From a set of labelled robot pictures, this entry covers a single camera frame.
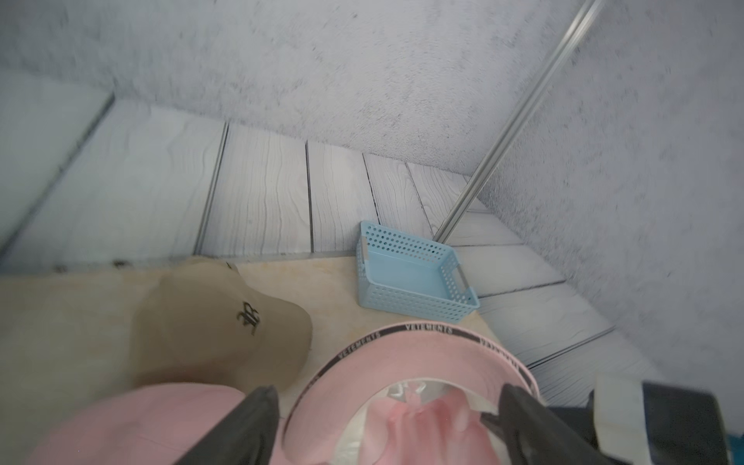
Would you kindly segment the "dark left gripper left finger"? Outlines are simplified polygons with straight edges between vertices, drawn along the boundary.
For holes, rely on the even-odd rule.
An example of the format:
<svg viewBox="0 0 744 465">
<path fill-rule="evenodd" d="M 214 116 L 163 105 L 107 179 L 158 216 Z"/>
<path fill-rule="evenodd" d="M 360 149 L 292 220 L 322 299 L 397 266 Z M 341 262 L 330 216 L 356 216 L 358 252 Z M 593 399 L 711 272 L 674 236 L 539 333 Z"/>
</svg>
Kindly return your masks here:
<svg viewBox="0 0 744 465">
<path fill-rule="evenodd" d="M 267 465 L 279 420 L 276 387 L 257 387 L 176 464 Z"/>
</svg>

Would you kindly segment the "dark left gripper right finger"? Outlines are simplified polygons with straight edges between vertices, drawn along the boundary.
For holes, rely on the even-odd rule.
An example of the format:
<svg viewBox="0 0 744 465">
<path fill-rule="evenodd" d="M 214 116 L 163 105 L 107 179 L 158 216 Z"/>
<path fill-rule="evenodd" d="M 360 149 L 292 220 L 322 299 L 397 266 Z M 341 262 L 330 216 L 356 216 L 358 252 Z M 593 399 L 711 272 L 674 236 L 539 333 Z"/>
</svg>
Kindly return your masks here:
<svg viewBox="0 0 744 465">
<path fill-rule="evenodd" d="M 497 436 L 513 464 L 613 464 L 599 449 L 591 407 L 548 407 L 513 385 L 501 389 Z"/>
</svg>

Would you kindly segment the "beige baseball cap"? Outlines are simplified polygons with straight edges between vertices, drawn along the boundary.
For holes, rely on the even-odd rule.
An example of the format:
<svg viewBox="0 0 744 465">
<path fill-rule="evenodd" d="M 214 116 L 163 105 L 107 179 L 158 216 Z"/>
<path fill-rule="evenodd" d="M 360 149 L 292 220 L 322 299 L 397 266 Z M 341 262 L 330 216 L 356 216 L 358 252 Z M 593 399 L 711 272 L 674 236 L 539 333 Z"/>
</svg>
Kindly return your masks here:
<svg viewBox="0 0 744 465">
<path fill-rule="evenodd" d="M 253 289 L 230 263 L 195 257 L 167 272 L 135 311 L 129 364 L 139 385 L 282 391 L 304 368 L 312 338 L 303 308 Z"/>
</svg>

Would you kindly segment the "pink baseball cap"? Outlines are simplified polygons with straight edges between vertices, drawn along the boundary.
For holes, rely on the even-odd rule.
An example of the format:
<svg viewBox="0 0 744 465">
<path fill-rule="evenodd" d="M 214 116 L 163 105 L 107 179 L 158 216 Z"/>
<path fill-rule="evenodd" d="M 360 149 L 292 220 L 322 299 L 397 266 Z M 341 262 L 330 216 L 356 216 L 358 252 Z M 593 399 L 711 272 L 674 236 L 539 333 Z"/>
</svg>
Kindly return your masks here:
<svg viewBox="0 0 744 465">
<path fill-rule="evenodd" d="M 382 327 L 344 348 L 311 379 L 282 433 L 292 464 L 502 464 L 504 442 L 481 414 L 503 387 L 540 391 L 502 346 L 456 325 Z"/>
<path fill-rule="evenodd" d="M 233 387 L 175 383 L 101 401 L 52 430 L 29 464 L 176 464 L 245 398 Z M 276 438 L 271 462 L 287 459 Z"/>
</svg>

